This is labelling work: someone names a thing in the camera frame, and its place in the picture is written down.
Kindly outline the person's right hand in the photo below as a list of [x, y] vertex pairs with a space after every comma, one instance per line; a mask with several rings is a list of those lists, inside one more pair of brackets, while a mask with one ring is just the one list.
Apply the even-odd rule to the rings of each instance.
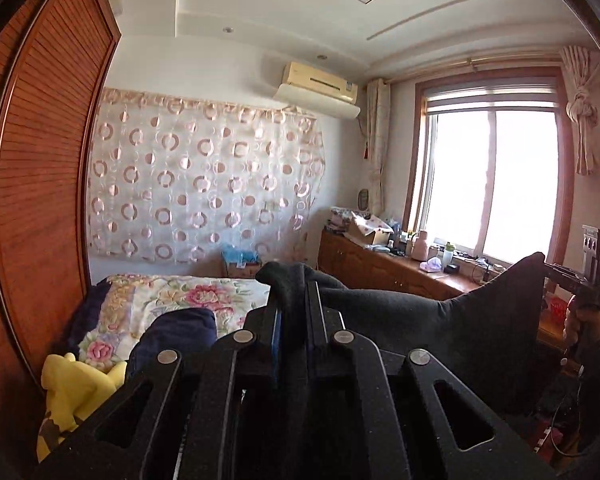
[[600, 310], [577, 296], [568, 302], [562, 339], [568, 350], [583, 353], [600, 342]]

